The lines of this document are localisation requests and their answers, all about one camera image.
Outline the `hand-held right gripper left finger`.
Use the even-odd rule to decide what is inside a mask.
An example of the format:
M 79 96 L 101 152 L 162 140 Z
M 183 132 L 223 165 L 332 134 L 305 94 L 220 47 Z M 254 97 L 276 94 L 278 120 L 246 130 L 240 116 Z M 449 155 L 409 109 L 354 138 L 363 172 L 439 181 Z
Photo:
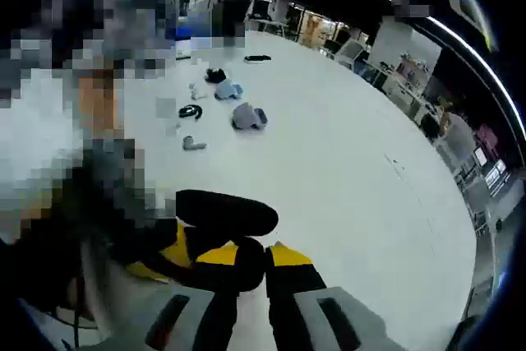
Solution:
M 225 350 L 237 320 L 239 247 L 187 250 L 183 268 L 155 248 L 135 245 L 135 256 L 99 261 L 96 321 L 105 332 L 103 350 Z M 125 265 L 141 261 L 168 282 L 129 275 Z

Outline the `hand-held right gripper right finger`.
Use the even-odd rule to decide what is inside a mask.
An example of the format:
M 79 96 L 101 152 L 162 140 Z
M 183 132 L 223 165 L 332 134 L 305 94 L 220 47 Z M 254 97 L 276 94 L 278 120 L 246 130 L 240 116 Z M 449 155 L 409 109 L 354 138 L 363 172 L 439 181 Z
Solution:
M 278 350 L 402 350 L 385 321 L 340 287 L 327 287 L 311 260 L 282 243 L 265 250 L 269 321 Z

